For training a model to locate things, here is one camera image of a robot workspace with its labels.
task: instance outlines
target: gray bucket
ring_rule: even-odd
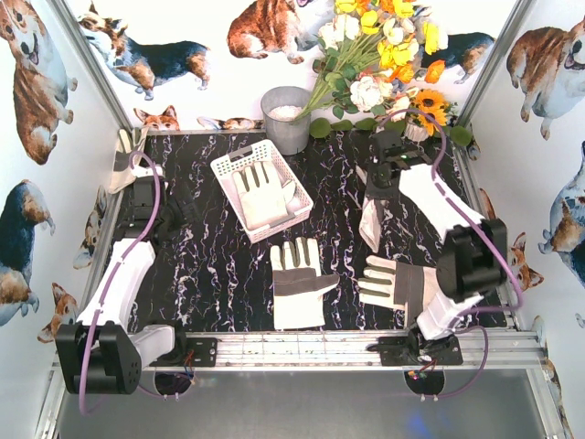
[[[260,106],[264,113],[266,135],[272,140],[282,155],[294,155],[302,152],[309,143],[311,114],[298,121],[278,121],[268,113],[283,105],[304,108],[311,99],[311,93],[300,87],[276,87],[262,96]]]

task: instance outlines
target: white wall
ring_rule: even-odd
[[[529,29],[541,27],[569,30],[584,15],[585,5],[580,0],[561,3],[540,0],[518,37]],[[580,39],[579,36],[572,38],[574,41]],[[550,50],[531,50],[537,54],[547,74],[555,78],[557,65],[547,57]],[[559,75],[567,75],[562,66],[558,71]],[[569,87],[570,93],[582,98],[585,94],[585,70],[572,71],[570,77],[559,76],[555,83],[562,93],[568,92]],[[557,107],[567,106],[567,99],[562,96],[554,98],[553,103]],[[530,268],[545,278],[542,284],[526,291],[526,304],[518,317],[524,329],[531,328],[535,316],[543,317],[549,356],[560,379],[569,424],[575,437],[585,437],[582,416],[585,380],[580,367],[585,332],[575,319],[575,313],[585,316],[585,290],[558,253],[543,254],[537,246],[546,241],[543,230],[551,230],[549,212],[553,201],[581,167],[585,101],[580,101],[572,110],[557,118],[551,125],[549,139],[545,140],[540,133],[542,118],[531,111],[528,123],[521,120],[520,109],[524,99],[524,93],[512,86],[504,61],[495,72],[472,118],[473,132],[482,149],[480,160],[473,163],[473,171],[479,186],[490,196],[495,213],[507,225],[510,243],[524,231],[526,261]],[[582,221],[579,214],[573,217],[577,222]]]
[[[29,179],[42,192],[56,225],[52,236],[49,229],[35,227],[30,288],[39,298],[37,312],[29,307],[26,316],[18,312],[0,327],[0,435],[15,439],[34,435],[55,353],[53,342],[37,341],[39,331],[55,314],[51,284],[57,283],[77,301],[81,299],[89,268],[75,270],[73,259],[85,236],[86,220],[93,209],[97,189],[109,183],[117,134],[117,123],[47,3],[37,0],[33,6],[52,36],[68,75],[77,78],[79,86],[69,93],[67,104],[74,112],[73,123],[58,125],[57,147],[45,165],[38,165],[26,155],[16,133],[13,104],[16,63],[8,43],[0,39],[0,163],[3,164],[0,211],[10,190],[21,180]]]
[[[449,34],[484,32],[497,37],[516,0],[429,0],[425,5],[433,8],[433,17]],[[229,53],[226,38],[229,27],[236,17],[252,3],[251,0],[227,0],[224,2],[184,2],[167,0],[165,7],[144,7],[139,0],[95,0],[101,17],[120,18],[127,25],[126,35],[141,44],[165,44],[182,40],[195,41],[210,47],[210,76],[205,91],[197,89],[195,77],[187,74],[181,78],[154,87],[154,99],[145,101],[143,94],[134,92],[134,86],[117,79],[105,67],[103,58],[97,56],[106,77],[118,95],[130,120],[137,126],[140,121],[133,108],[150,114],[160,114],[172,104],[183,130],[200,130],[197,117],[216,119],[246,117],[261,119],[260,100],[264,92],[282,85],[295,85],[312,89],[316,74],[313,60],[321,56],[318,47],[302,52],[304,63],[293,65],[283,53],[274,53],[266,59],[237,59]],[[69,0],[74,14],[83,15],[90,7],[90,0]],[[312,5],[333,4],[332,0],[314,0]],[[463,85],[454,82],[461,77],[459,68],[446,70],[437,84],[413,81],[411,85],[438,89],[450,102],[458,103],[461,110],[479,72]],[[325,116],[335,120],[331,110],[315,112],[314,117]],[[368,115],[348,115],[360,120]]]

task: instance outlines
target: basket handle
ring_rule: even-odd
[[[244,146],[243,148],[240,148],[238,151],[234,151],[233,153],[229,153],[228,157],[229,157],[229,160],[233,161],[234,158],[236,158],[236,157],[244,158],[246,155],[250,155],[250,154],[252,154],[252,145]]]
[[[289,213],[289,214],[288,214],[286,217],[284,217],[284,218],[280,218],[280,219],[277,219],[277,220],[276,220],[276,221],[274,221],[274,222],[271,222],[271,223],[269,224],[269,228],[270,228],[270,229],[274,229],[275,227],[278,227],[278,226],[280,226],[281,224],[283,224],[284,222],[286,222],[286,221],[289,221],[289,220],[292,220],[292,219],[294,219],[295,217],[296,217],[296,214],[295,214],[295,213]]]

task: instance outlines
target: black marble tabletop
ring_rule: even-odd
[[[203,223],[181,230],[157,255],[134,304],[129,330],[136,332],[154,320],[178,319],[192,332],[255,332],[274,330],[270,246],[298,236],[315,237],[322,249],[323,272],[341,280],[324,297],[324,330],[403,328],[399,310],[363,305],[357,278],[371,250],[361,239],[358,224],[365,186],[356,165],[367,168],[369,135],[338,133],[311,140],[305,151],[287,157],[294,174],[314,201],[308,220],[265,241],[250,244],[246,233],[211,170],[211,161],[265,138],[264,133],[154,135],[146,152],[165,169],[172,190],[178,179],[188,182],[204,216]],[[434,158],[436,139],[423,146]],[[441,162],[441,176],[466,199],[452,152]],[[126,189],[118,224],[126,218],[132,189]],[[385,211],[378,256],[417,265],[435,266],[441,251],[436,230],[410,201],[401,196]],[[497,305],[490,294],[482,305]],[[503,314],[470,315],[465,325],[503,327]]]

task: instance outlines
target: white basket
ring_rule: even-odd
[[[281,179],[281,184],[288,180],[294,181],[296,187],[294,190],[294,198],[286,206],[289,215],[272,224],[267,224],[255,230],[248,230],[244,214],[239,203],[238,191],[234,184],[232,173],[241,171],[245,166],[249,166],[254,162],[272,161],[274,167],[278,171]],[[282,158],[281,153],[278,152],[272,141],[262,140],[254,145],[246,146],[233,153],[223,155],[211,162],[211,169],[218,178],[219,184],[224,194],[228,197],[229,204],[236,212],[239,223],[242,225],[246,234],[252,243],[262,241],[269,236],[272,236],[279,231],[283,231],[305,221],[309,218],[311,209],[313,208],[313,201],[309,194],[307,194],[301,182],[298,180],[293,171],[289,168],[287,163]]]

